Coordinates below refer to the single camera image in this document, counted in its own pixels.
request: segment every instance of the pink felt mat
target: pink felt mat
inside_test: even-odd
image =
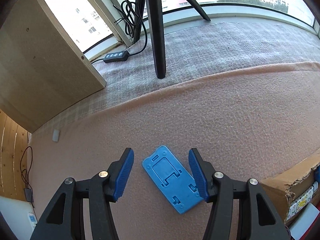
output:
[[[31,145],[38,217],[65,178],[91,178],[131,147],[135,162],[124,195],[111,204],[119,238],[200,240],[211,205],[178,214],[142,160],[166,145],[189,172],[192,147],[233,179],[259,180],[290,168],[320,148],[320,64],[265,65],[180,83],[69,124],[58,143],[43,134]],[[234,221],[231,239],[235,233]]]

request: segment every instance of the tree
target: tree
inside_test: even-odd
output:
[[[284,13],[288,13],[288,7],[285,4],[273,4],[270,2],[264,2],[261,0],[219,0],[218,2],[223,3],[244,3],[244,4],[251,4],[251,5],[258,5],[267,8],[271,8],[277,11],[281,11]]]

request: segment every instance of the window sill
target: window sill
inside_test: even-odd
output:
[[[309,31],[313,34],[317,34],[313,27],[310,25],[295,19],[289,15],[276,12],[273,10],[257,8],[252,6],[243,6],[243,5],[212,5],[212,6],[204,6],[204,11],[211,18],[211,21],[215,18],[219,17],[254,17],[254,18],[263,18],[269,20],[276,20],[279,22],[287,23],[290,25],[294,25],[300,27],[306,31]],[[163,15],[164,28],[191,22],[195,20],[202,19],[201,16],[194,8],[186,8],[184,10],[168,12]],[[147,33],[150,32],[149,22],[148,20],[144,21],[145,27],[147,29]],[[203,25],[210,24],[206,21],[203,21]]]
[[[92,61],[102,56],[103,54],[106,54],[107,52],[109,52],[110,50],[112,50],[113,48],[117,47],[120,44],[122,43],[117,41],[115,36],[112,36],[106,39],[105,41],[97,44],[87,52],[85,52],[84,55],[89,61]]]

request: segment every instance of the wooden panel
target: wooden panel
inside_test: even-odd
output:
[[[0,51],[0,108],[29,132],[106,84],[44,0],[14,5]]]
[[[4,134],[1,145],[1,184],[3,196],[14,198],[14,173],[13,173],[13,152],[18,124],[11,118],[7,118],[4,125]]]
[[[15,186],[15,193],[16,193],[15,199],[24,200],[24,201],[26,200],[24,196],[24,191],[23,191],[25,184],[23,183],[21,178],[20,160],[27,146],[28,146],[27,131],[23,129],[20,125],[18,125],[16,143],[15,143],[14,153],[13,153],[13,170],[14,170],[13,176],[14,176],[14,186]],[[21,169],[23,170],[26,168],[27,168],[27,153],[24,155],[21,161]]]
[[[27,148],[27,131],[0,110],[0,195],[25,201],[24,183],[21,178],[20,160]],[[26,156],[22,169],[27,166]]]
[[[4,125],[5,121],[7,120],[7,115],[0,109],[0,154],[2,152],[2,141],[3,141],[3,132],[4,132]],[[2,175],[1,175],[1,166],[0,166],[0,195],[3,195],[3,188],[2,188]]]

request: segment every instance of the gray carpet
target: gray carpet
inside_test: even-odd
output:
[[[139,41],[129,51],[140,50],[143,43]],[[320,62],[320,40],[316,35],[273,20],[189,28],[165,35],[165,45],[165,79],[156,78],[149,40],[141,54],[126,62],[94,64],[106,79],[106,88],[66,109],[34,135],[51,133],[110,106],[194,78],[258,65]]]

